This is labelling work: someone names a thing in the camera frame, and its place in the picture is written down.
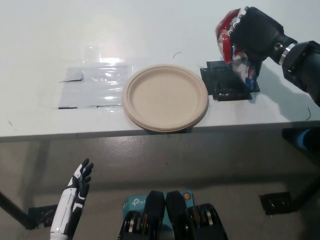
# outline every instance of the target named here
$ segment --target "plate rim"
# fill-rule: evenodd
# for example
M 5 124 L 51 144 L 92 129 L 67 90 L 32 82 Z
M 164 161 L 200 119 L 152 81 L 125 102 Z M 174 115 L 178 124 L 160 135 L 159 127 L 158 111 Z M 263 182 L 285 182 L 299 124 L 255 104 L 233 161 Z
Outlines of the plate rim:
M 139 80 L 139 76 L 143 75 L 146 72 L 155 71 L 160 68 L 170 68 L 173 70 L 179 70 L 187 73 L 197 83 L 200 89 L 200 95 L 201 95 L 200 99 L 202 100 L 200 105 L 197 107 L 197 111 L 195 111 L 193 114 L 194 117 L 192 119 L 190 117 L 190 120 L 185 121 L 185 123 L 179 126 L 157 127 L 156 124 L 152 124 L 151 122 L 144 123 L 143 118 L 140 117 L 141 115 L 132 107 L 131 102 L 129 101 L 129 93 L 130 93 L 131 86 L 133 85 L 133 83 Z M 129 78 L 127 84 L 123 88 L 122 103 L 123 103 L 123 108 L 125 113 L 128 115 L 130 120 L 133 121 L 139 127 L 147 130 L 151 130 L 151 131 L 156 131 L 156 132 L 175 132 L 182 129 L 186 129 L 194 125 L 195 123 L 198 123 L 205 116 L 209 106 L 209 96 L 208 96 L 208 91 L 205 86 L 205 83 L 193 71 L 175 64 L 157 64 L 157 65 L 145 67 L 139 70 L 138 72 L 136 72 L 135 74 L 133 74 Z

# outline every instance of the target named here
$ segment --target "table surface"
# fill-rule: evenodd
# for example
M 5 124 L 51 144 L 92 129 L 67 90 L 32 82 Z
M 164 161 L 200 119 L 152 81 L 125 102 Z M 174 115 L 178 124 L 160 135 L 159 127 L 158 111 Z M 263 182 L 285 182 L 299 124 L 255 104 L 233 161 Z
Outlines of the table surface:
M 299 42 L 320 42 L 317 0 L 12 0 L 0 7 L 0 140 L 147 134 L 122 107 L 58 110 L 61 80 L 90 46 L 123 58 L 133 72 L 151 64 L 177 64 L 198 75 L 221 55 L 215 27 L 228 11 L 255 6 Z M 263 64 L 261 93 L 251 101 L 217 102 L 193 132 L 256 126 L 311 126 L 320 109 L 287 82 L 280 66 Z

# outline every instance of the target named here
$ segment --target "clear plastic sheet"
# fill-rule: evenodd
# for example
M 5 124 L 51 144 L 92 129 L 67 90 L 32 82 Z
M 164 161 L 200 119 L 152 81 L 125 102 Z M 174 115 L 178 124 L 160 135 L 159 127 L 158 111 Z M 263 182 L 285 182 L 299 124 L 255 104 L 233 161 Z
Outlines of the clear plastic sheet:
M 104 57 L 101 46 L 89 47 L 81 66 L 67 70 L 59 109 L 116 107 L 133 67 L 123 58 Z

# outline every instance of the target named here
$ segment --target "robotic arm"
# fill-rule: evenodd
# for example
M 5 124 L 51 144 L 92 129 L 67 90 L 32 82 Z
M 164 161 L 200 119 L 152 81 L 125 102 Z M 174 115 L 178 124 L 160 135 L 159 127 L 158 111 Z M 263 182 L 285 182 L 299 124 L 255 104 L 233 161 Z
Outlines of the robotic arm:
M 63 191 L 50 230 L 50 240 L 72 240 L 89 191 L 93 163 L 84 160 Z
M 228 32 L 231 42 L 249 59 L 262 62 L 270 57 L 282 66 L 284 78 L 320 107 L 320 45 L 315 41 L 298 43 L 286 36 L 282 25 L 255 7 L 246 7 L 238 18 Z

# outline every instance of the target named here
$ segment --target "beige paper plate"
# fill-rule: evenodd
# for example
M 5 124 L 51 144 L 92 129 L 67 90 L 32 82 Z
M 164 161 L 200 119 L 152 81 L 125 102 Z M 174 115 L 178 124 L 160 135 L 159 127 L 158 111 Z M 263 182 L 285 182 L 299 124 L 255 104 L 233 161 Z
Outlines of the beige paper plate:
M 156 65 L 133 75 L 123 89 L 123 107 L 138 126 L 175 132 L 192 126 L 208 109 L 202 79 L 186 68 Z

